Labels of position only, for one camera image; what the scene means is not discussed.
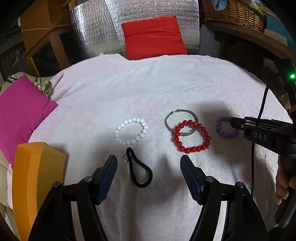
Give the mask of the person's right hand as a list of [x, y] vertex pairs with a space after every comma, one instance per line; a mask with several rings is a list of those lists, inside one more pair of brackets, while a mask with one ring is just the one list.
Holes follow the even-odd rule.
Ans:
[[289, 181], [285, 175], [282, 158], [278, 156], [277, 159], [278, 168], [276, 174], [276, 192], [275, 192], [275, 201], [277, 205], [280, 205], [283, 200], [286, 200], [288, 197], [288, 187]]

